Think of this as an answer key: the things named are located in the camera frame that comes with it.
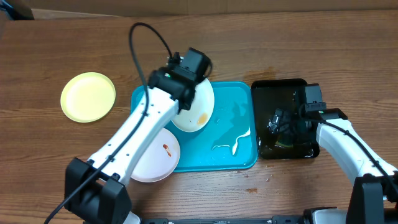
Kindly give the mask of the white plate pink rim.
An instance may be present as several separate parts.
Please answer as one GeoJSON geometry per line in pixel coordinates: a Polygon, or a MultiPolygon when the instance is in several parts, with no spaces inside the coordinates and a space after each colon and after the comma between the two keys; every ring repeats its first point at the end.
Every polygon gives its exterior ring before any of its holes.
{"type": "Polygon", "coordinates": [[[180,144],[167,129],[162,128],[134,168],[131,178],[144,183],[160,181],[169,176],[180,160],[180,144]]]}

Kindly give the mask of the white plate blue rim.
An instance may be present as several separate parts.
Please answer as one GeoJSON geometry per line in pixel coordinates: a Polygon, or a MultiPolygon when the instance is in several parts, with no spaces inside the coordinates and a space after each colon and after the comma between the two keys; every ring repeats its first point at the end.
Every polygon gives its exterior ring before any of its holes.
{"type": "Polygon", "coordinates": [[[215,95],[209,79],[204,79],[195,87],[195,97],[189,110],[181,110],[172,120],[178,129],[192,133],[209,122],[215,105],[215,95]]]}

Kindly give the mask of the green yellow sponge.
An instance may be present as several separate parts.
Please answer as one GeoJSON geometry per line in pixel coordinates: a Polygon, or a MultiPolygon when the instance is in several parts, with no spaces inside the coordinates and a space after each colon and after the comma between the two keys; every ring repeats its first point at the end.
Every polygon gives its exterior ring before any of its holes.
{"type": "Polygon", "coordinates": [[[294,139],[286,136],[280,136],[277,138],[277,141],[275,142],[276,146],[280,147],[293,147],[294,146],[294,139]]]}

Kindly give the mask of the white plate green rim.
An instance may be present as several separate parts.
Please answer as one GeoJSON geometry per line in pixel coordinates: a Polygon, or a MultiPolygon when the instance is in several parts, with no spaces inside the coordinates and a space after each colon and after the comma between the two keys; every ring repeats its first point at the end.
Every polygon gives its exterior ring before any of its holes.
{"type": "Polygon", "coordinates": [[[66,117],[78,123],[90,123],[106,116],[116,100],[113,82],[97,72],[72,78],[63,88],[60,105],[66,117]]]}

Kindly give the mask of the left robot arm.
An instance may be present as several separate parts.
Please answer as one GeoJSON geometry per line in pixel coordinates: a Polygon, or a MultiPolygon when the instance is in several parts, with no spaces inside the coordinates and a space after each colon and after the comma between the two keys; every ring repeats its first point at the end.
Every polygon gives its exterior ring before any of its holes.
{"type": "Polygon", "coordinates": [[[211,70],[211,60],[190,48],[154,70],[136,109],[116,134],[84,162],[74,158],[65,173],[61,206],[85,223],[139,223],[127,192],[131,174],[160,130],[191,108],[195,87],[211,70]]]}

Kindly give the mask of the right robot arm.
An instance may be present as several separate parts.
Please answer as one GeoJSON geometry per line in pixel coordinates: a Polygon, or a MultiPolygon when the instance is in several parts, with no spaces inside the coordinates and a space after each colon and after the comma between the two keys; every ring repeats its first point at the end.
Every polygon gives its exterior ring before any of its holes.
{"type": "Polygon", "coordinates": [[[293,93],[294,110],[276,109],[268,122],[269,132],[305,134],[334,158],[353,189],[347,210],[311,208],[305,223],[397,223],[397,168],[378,156],[354,130],[339,109],[328,109],[320,86],[305,85],[293,93]]]}

